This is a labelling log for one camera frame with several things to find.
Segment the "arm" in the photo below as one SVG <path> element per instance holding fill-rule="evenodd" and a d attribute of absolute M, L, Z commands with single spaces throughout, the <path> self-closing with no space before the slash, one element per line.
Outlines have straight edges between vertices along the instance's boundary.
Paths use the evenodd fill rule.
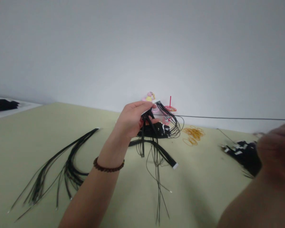
<path fill-rule="evenodd" d="M 285 125 L 257 145 L 262 169 L 224 211 L 218 228 L 285 227 Z"/>
<path fill-rule="evenodd" d="M 100 152 L 98 165 L 117 168 L 122 164 L 131 138 L 137 135 L 142 126 L 141 114 L 152 106 L 152 102 L 139 101 L 124 107 Z M 70 202 L 59 228 L 98 227 L 110 203 L 118 175 L 119 171 L 107 173 L 92 168 Z"/>

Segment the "beaded bracelet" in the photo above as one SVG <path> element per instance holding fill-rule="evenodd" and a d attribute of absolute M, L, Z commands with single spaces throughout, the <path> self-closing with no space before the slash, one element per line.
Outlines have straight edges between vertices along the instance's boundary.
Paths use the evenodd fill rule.
<path fill-rule="evenodd" d="M 117 168 L 103 168 L 100 165 L 98 165 L 97 160 L 98 160 L 98 157 L 94 160 L 94 167 L 101 172 L 108 172 L 108 173 L 117 172 L 121 170 L 124 166 L 124 160 L 123 160 L 123 163 L 121 164 L 121 166 Z"/>

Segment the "black fabric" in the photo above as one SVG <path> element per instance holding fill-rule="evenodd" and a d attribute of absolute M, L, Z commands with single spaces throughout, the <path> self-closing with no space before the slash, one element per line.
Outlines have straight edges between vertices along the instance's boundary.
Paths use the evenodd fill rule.
<path fill-rule="evenodd" d="M 5 99 L 0 99 L 0 111 L 17 109 L 18 104 L 19 103 L 16 101 L 7 101 Z"/>

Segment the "forearm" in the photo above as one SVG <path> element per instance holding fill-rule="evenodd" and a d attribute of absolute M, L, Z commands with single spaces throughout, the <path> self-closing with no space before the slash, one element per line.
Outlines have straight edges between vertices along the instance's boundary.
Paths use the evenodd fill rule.
<path fill-rule="evenodd" d="M 121 137 L 113 131 L 98 157 L 98 165 L 119 167 L 129 143 L 130 138 Z M 107 173 L 93 168 L 70 202 L 59 227 L 98 227 L 109 205 L 118 175 L 119 171 Z"/>
<path fill-rule="evenodd" d="M 285 181 L 261 170 L 224 211 L 218 228 L 285 227 Z"/>

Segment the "wrist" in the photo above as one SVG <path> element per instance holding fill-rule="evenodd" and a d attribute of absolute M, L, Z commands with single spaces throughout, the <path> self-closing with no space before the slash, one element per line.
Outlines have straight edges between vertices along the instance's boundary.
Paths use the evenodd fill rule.
<path fill-rule="evenodd" d="M 131 139 L 112 131 L 105 142 L 97 163 L 104 168 L 117 168 L 124 160 Z"/>
<path fill-rule="evenodd" d="M 127 129 L 125 123 L 119 123 L 117 122 L 114 129 L 111 132 L 110 137 L 112 138 L 117 138 L 118 140 L 123 140 L 123 141 L 131 141 L 131 137 L 129 136 L 129 132 L 131 130 Z"/>

